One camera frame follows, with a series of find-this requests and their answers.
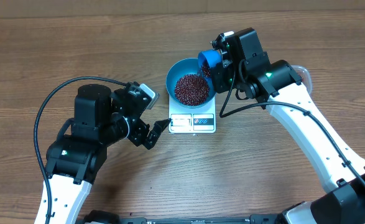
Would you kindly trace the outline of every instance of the scale control panel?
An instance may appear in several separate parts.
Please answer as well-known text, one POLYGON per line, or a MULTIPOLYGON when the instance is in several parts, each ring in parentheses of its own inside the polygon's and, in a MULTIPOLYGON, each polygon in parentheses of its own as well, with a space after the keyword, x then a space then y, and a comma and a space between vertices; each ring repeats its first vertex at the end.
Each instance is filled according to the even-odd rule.
POLYGON ((214 133, 214 114, 171 114, 171 133, 214 133))

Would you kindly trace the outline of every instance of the wooden table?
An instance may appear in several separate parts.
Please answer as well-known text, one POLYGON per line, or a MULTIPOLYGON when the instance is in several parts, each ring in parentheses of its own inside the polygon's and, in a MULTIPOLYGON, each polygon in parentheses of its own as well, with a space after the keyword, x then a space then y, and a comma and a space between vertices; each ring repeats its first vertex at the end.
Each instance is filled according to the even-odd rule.
MULTIPOLYGON (((168 116, 169 68, 209 49, 219 33, 247 27, 257 30, 271 62, 309 69, 313 100, 365 158, 365 10, 0 19, 0 223, 35 219, 42 176, 33 123, 58 84, 83 75, 144 82, 161 94, 143 115, 153 124, 168 116)), ((85 83, 59 91, 46 107, 42 155, 73 116, 85 83)), ((217 111, 225 96, 216 97, 217 111)), ((229 109, 247 103, 233 99, 229 109)), ((302 151, 266 111, 218 118, 217 126, 211 135, 165 131, 150 151, 129 141, 113 145, 80 216, 97 209, 122 217, 235 217, 324 195, 302 151)))

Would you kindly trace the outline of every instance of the kitchen scale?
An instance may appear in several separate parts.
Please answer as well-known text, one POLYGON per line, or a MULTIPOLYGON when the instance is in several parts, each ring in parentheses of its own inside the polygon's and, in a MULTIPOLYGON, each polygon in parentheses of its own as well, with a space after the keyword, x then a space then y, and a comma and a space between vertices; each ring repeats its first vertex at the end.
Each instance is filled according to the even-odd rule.
POLYGON ((215 97, 199 108, 186 108, 177 103, 170 96, 169 125, 170 133, 200 134, 214 133, 215 122, 215 97))

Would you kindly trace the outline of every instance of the pile of beans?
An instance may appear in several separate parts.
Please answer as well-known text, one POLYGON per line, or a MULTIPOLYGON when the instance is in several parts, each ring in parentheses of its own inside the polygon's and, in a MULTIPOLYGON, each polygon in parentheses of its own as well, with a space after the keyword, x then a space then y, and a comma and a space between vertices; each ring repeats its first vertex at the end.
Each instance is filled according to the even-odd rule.
POLYGON ((205 78, 210 78, 211 77, 211 75, 210 75, 210 66, 208 66, 207 63, 203 63, 203 65, 200 68, 200 71, 201 71, 201 73, 203 74, 203 76, 205 78))
POLYGON ((210 88, 207 81, 197 75, 188 74, 180 78, 174 93, 177 100, 187 106, 197 106, 206 101, 210 88))

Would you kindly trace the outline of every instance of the transparent container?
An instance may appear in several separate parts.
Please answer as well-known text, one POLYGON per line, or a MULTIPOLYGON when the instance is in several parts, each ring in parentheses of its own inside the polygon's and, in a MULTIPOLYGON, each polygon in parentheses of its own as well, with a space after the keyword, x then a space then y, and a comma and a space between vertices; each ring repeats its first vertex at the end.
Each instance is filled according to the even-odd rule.
POLYGON ((292 68, 298 73, 298 75, 301 76, 301 78, 303 79, 302 82, 304 83, 305 87, 307 88, 308 94, 311 94, 312 79, 311 79, 311 75, 308 72, 308 70, 301 65, 292 65, 292 68))

